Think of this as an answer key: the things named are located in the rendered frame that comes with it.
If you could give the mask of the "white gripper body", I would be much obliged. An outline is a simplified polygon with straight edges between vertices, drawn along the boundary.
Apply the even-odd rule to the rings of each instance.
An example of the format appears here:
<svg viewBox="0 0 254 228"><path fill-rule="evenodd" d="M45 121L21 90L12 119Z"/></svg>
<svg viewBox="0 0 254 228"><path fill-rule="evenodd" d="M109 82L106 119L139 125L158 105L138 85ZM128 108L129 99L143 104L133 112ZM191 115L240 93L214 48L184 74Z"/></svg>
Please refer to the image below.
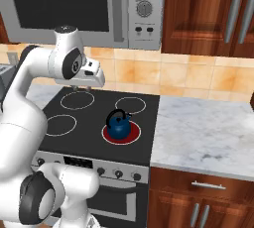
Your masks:
<svg viewBox="0 0 254 228"><path fill-rule="evenodd" d="M56 79L56 83L69 86L103 87L105 76L103 70L100 69L97 75L85 76L84 74L79 74L70 80Z"/></svg>

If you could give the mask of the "black and silver stove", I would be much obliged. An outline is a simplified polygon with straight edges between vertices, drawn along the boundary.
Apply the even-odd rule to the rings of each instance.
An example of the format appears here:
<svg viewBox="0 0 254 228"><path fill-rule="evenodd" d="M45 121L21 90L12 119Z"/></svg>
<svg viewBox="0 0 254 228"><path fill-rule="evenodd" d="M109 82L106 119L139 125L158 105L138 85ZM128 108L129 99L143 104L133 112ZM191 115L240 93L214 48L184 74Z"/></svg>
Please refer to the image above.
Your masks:
<svg viewBox="0 0 254 228"><path fill-rule="evenodd" d="M48 132L32 162L60 163L97 171L100 177L148 184L150 159L154 141L160 97L141 93L105 90L61 89L44 108ZM131 114L131 132L127 138L115 140L108 136L106 118L117 108ZM117 178L116 171L123 176ZM132 174L141 175L135 181Z"/></svg>

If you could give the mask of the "silver microwave knob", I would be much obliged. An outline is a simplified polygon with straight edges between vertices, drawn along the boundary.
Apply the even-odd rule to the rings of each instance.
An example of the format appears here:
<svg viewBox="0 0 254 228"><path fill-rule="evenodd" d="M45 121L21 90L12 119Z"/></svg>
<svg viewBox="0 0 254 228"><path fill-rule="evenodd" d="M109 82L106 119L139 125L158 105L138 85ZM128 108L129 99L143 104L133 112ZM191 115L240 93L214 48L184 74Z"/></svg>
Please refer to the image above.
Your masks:
<svg viewBox="0 0 254 228"><path fill-rule="evenodd" d="M149 1L143 0L137 4L136 10L140 17L146 18L152 14L153 6Z"/></svg>

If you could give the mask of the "black microwave door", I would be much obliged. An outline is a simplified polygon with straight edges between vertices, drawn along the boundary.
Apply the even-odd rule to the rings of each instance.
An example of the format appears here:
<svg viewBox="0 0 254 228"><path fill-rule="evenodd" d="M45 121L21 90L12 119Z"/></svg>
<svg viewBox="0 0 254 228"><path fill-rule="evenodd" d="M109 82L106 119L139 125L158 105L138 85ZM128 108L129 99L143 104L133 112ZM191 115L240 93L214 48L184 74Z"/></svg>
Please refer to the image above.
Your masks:
<svg viewBox="0 0 254 228"><path fill-rule="evenodd" d="M128 0L122 0L124 41L113 35L112 0L0 0L9 41L53 45L54 28L73 26L86 47L127 48Z"/></svg>

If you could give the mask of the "white wall socket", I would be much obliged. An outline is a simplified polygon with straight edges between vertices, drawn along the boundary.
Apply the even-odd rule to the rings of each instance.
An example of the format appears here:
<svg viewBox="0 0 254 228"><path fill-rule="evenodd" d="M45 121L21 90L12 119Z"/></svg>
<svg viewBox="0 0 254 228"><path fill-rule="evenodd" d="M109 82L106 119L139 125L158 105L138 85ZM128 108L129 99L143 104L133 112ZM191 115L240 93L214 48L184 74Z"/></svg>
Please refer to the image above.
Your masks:
<svg viewBox="0 0 254 228"><path fill-rule="evenodd" d="M12 64L12 65L17 65L19 62L18 59L18 54L15 52L8 52L7 53L8 56L8 61Z"/></svg>

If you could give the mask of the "brown wooden cupboard door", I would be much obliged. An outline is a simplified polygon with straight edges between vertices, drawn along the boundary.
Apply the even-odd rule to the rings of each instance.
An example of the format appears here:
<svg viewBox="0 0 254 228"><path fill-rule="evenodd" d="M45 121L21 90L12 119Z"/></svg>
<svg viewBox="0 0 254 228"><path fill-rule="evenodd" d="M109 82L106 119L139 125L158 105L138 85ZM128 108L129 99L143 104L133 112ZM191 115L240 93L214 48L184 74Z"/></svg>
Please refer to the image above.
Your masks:
<svg viewBox="0 0 254 228"><path fill-rule="evenodd" d="M147 228L191 228L196 203L200 210L200 198L150 189Z"/></svg>
<svg viewBox="0 0 254 228"><path fill-rule="evenodd" d="M232 57L250 57L254 58L254 12L252 15L251 23L249 25L245 40L243 44L238 43L238 38L241 30L244 10L248 0L242 0L239 17L230 49Z"/></svg>
<svg viewBox="0 0 254 228"><path fill-rule="evenodd" d="M165 0L161 52L164 54L223 56L230 49L224 42L226 23L232 0Z"/></svg>
<svg viewBox="0 0 254 228"><path fill-rule="evenodd" d="M204 228L247 228L254 213L254 208L247 204L204 199L196 228L199 228L202 212L206 205L209 205L210 208Z"/></svg>

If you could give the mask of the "black oven door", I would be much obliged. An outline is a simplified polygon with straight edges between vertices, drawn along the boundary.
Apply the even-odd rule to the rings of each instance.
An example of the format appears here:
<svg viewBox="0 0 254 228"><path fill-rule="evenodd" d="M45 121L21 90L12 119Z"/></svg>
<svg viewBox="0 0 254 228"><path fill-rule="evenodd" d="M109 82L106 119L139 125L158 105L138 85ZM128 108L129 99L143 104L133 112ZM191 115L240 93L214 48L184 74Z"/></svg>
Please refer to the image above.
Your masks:
<svg viewBox="0 0 254 228"><path fill-rule="evenodd" d="M103 228L146 228L148 184L131 188L100 185L87 200L89 211Z"/></svg>

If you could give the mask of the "brown wooden drawer front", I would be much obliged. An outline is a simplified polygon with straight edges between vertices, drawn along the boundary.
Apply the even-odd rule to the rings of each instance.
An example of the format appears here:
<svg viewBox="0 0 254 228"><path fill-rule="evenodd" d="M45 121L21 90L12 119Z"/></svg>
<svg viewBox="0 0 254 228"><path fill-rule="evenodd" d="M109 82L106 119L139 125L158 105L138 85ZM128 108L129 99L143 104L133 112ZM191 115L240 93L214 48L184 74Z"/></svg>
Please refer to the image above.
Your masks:
<svg viewBox="0 0 254 228"><path fill-rule="evenodd" d="M193 181L222 184L225 190L193 186ZM151 168L150 188L254 205L254 182L187 171Z"/></svg>

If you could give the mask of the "blue kettle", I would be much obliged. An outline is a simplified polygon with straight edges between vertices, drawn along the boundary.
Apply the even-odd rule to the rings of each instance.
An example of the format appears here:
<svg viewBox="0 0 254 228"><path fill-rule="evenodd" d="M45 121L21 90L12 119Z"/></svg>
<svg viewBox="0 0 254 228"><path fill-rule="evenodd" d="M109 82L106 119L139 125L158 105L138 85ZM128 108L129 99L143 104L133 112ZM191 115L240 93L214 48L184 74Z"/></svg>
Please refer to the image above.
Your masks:
<svg viewBox="0 0 254 228"><path fill-rule="evenodd" d="M112 139L127 138L131 132L131 114L122 109L115 109L106 118L107 133Z"/></svg>

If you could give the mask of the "grey toaster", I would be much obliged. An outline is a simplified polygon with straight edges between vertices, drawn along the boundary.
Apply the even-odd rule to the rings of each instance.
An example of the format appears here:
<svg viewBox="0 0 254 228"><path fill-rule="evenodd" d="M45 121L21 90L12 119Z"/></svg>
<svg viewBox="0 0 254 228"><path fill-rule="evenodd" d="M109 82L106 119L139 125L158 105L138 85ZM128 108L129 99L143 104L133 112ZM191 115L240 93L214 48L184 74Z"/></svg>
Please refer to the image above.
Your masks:
<svg viewBox="0 0 254 228"><path fill-rule="evenodd" d="M0 63L0 103L4 100L5 94L12 83L15 65Z"/></svg>

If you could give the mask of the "silver microwave oven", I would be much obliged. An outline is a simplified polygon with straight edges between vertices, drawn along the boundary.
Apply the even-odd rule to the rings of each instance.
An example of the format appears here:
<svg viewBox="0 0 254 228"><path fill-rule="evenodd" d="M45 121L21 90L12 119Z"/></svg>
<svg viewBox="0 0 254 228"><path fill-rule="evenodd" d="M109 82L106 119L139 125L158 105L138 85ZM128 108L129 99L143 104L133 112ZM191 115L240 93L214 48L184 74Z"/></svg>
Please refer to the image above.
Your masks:
<svg viewBox="0 0 254 228"><path fill-rule="evenodd" d="M153 6L152 14L142 18L137 4L143 0L128 0L129 46L120 49L158 50L161 45L164 0L146 0Z"/></svg>

